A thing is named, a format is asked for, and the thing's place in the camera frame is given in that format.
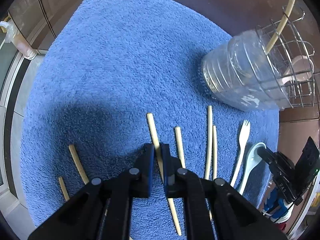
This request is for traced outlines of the right hand blue glove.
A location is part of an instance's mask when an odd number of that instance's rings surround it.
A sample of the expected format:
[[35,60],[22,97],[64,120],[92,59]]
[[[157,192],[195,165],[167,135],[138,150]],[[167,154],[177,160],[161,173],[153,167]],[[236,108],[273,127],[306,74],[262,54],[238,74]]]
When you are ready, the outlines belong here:
[[282,193],[275,187],[268,195],[262,209],[263,215],[267,215],[274,223],[284,223],[289,220],[293,211],[293,203],[288,203]]

